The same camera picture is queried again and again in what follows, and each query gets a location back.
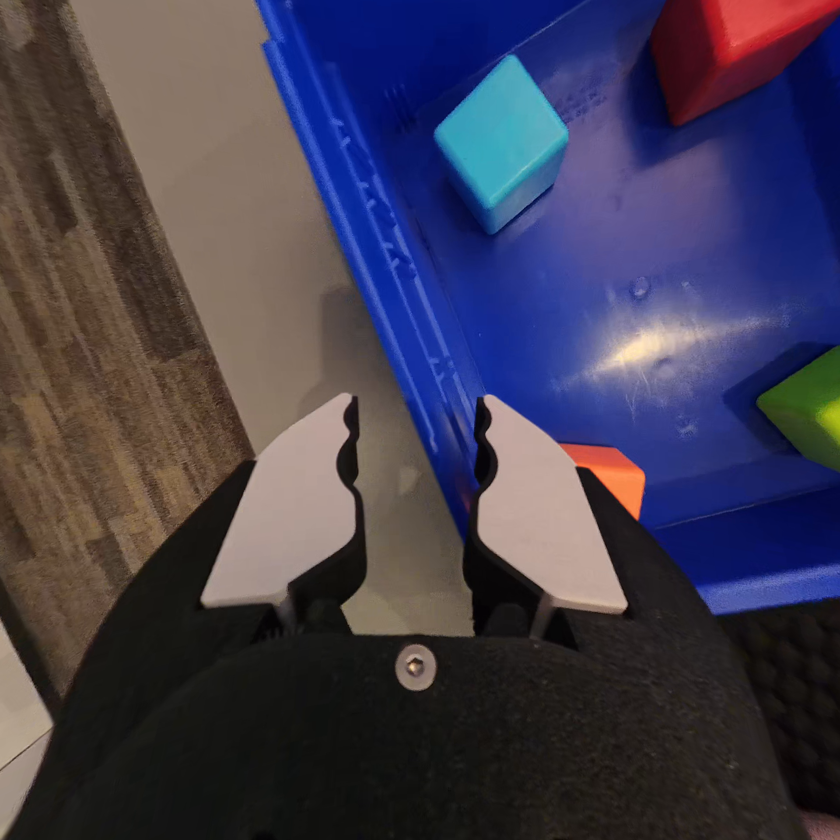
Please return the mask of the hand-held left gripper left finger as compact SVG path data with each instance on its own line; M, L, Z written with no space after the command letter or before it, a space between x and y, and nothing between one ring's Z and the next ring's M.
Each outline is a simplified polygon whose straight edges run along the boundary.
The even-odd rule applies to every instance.
M287 631L336 609L367 571L359 399L340 393L257 456L201 593L203 608L269 606Z

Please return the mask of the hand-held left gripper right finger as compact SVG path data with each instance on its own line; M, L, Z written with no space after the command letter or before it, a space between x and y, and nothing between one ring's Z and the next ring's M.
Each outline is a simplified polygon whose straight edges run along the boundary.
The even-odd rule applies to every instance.
M476 404L476 494L463 574L475 634L544 636L560 610L621 616L629 606L578 469L499 397Z

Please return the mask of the orange magnetic cube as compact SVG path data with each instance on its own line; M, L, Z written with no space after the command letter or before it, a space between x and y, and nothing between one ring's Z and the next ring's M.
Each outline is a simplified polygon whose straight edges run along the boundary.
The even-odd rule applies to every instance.
M589 469L636 519L641 516L646 476L618 449L606 446L560 444L575 465Z

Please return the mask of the blue plastic bin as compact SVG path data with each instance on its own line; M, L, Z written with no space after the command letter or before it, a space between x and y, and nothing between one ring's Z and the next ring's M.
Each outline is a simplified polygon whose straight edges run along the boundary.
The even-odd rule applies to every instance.
M458 528L476 401L646 475L642 522L716 614L838 597L838 473L759 395L838 345L838 23L677 128L662 2L258 2L266 59ZM438 124L505 56L570 129L487 235Z

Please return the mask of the green magnetic cube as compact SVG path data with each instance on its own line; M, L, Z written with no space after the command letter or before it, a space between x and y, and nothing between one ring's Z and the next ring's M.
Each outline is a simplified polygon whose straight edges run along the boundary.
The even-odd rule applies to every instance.
M756 405L804 458L839 470L839 347L761 394Z

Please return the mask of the teal magnetic cube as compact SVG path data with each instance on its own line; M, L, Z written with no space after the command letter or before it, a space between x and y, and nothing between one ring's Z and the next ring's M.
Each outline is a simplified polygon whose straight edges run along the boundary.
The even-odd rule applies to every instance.
M495 235L555 184L569 130L508 55L436 127L434 142L456 192Z

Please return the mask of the red magnetic cube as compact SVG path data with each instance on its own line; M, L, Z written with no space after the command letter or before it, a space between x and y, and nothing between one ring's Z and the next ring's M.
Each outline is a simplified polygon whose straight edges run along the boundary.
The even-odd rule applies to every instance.
M649 48L671 124L771 81L838 15L838 1L667 1Z

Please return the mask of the black textured mat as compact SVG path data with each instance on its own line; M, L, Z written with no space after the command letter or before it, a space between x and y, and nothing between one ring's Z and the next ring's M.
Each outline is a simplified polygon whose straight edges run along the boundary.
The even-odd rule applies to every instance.
M839 816L839 600L718 617L797 806Z

